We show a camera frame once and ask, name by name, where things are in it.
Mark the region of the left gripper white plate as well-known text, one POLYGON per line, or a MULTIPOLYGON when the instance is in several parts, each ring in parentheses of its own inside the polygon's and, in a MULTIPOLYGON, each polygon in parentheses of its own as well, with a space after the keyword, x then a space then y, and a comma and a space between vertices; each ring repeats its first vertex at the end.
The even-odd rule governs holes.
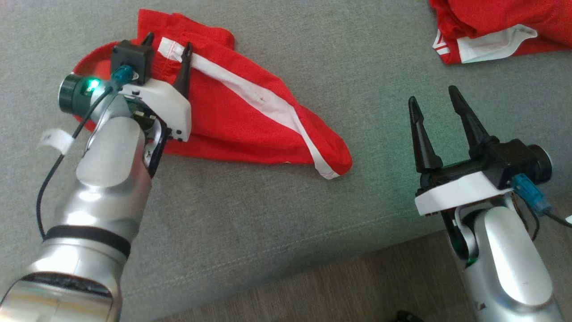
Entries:
MULTIPOLYGON (((149 32, 141 47, 152 47, 155 33, 149 32)), ((173 138, 187 142, 192 128, 191 104, 189 99, 192 44, 188 42, 181 55, 181 66, 173 86, 156 79, 149 79, 144 85, 126 84, 120 91, 127 96, 137 96, 151 108, 166 126, 173 131, 173 138)))

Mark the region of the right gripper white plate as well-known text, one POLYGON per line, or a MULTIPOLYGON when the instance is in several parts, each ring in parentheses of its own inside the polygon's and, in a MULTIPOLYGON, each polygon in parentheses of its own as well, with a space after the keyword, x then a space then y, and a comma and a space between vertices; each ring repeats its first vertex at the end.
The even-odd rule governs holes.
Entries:
MULTIPOLYGON (((498 137, 489 135, 455 85, 449 86, 449 96, 455 113, 462 121, 470 159, 484 156, 490 145, 499 143, 498 137)), ((421 187, 415 196, 415 206, 420 216, 474 204, 513 191, 510 187, 496 187, 486 177, 484 159, 462 161, 442 168, 442 159, 431 145, 424 127, 424 116, 414 96, 409 98, 408 108, 416 170, 421 173, 421 187)))

